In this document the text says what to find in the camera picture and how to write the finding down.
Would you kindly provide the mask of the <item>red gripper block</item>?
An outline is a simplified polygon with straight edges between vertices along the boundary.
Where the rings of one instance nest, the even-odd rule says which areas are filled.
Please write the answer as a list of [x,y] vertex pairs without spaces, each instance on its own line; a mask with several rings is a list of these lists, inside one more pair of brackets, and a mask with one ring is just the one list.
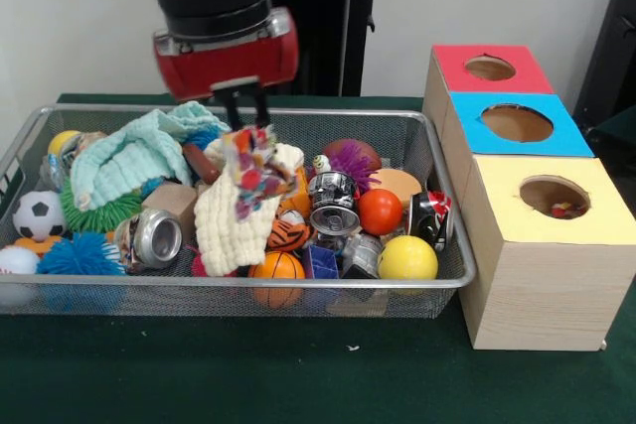
[[[264,86],[290,82],[299,65],[297,29],[285,7],[272,9],[256,31],[231,40],[192,43],[157,32],[153,52],[167,89],[179,101],[210,97],[214,84],[237,78],[256,76]],[[232,132],[243,128],[238,97],[233,90],[221,93]],[[268,126],[267,96],[261,85],[253,87],[252,98],[255,125]]]

